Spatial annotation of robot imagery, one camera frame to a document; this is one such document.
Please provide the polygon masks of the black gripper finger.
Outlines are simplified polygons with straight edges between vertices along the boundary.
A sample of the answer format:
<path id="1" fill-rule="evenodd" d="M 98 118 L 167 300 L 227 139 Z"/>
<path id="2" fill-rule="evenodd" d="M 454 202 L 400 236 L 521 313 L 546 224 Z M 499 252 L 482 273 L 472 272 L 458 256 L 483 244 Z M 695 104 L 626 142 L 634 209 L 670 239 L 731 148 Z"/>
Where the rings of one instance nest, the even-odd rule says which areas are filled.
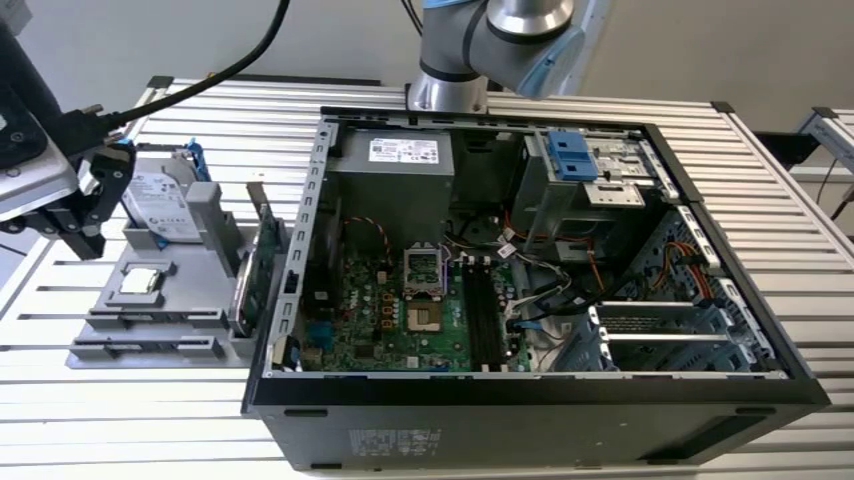
<path id="1" fill-rule="evenodd" d="M 98 151 L 91 159 L 90 174 L 96 188 L 68 197 L 63 240 L 82 260 L 103 256 L 106 239 L 102 224 L 111 219 L 134 174 L 134 145 L 114 144 Z"/>
<path id="2" fill-rule="evenodd" d="M 43 236 L 84 235 L 86 214 L 80 205 L 51 203 L 36 210 L 36 230 Z"/>

